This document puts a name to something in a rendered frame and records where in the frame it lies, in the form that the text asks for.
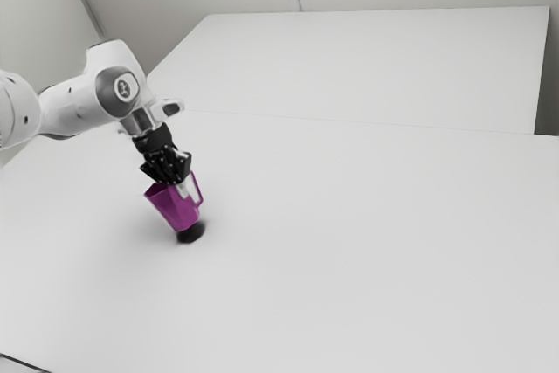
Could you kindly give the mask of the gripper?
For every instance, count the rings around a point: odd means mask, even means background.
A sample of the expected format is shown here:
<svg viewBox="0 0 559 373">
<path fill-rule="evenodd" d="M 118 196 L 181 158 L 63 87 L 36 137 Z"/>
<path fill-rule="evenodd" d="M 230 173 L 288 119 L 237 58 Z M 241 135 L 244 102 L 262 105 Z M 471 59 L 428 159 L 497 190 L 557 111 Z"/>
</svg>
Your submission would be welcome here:
<svg viewBox="0 0 559 373">
<path fill-rule="evenodd" d="M 196 178 L 191 172 L 192 155 L 180 150 L 173 142 L 166 123 L 133 138 L 133 144 L 143 156 L 140 170 L 156 183 L 177 184 L 180 198 L 190 198 L 199 204 L 199 190 Z"/>
</svg>

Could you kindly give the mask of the purple faceted mug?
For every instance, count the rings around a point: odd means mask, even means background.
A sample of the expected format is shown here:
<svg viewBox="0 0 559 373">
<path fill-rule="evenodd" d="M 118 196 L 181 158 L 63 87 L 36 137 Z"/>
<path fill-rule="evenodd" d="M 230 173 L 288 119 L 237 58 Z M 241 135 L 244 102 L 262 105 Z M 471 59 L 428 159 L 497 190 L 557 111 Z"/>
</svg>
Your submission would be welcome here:
<svg viewBox="0 0 559 373">
<path fill-rule="evenodd" d="M 194 204 L 190 198 L 180 198 L 176 186 L 177 184 L 153 183 L 144 196 L 174 231 L 185 231 L 200 220 L 199 208 L 204 202 L 204 197 L 198 183 L 199 204 Z"/>
</svg>

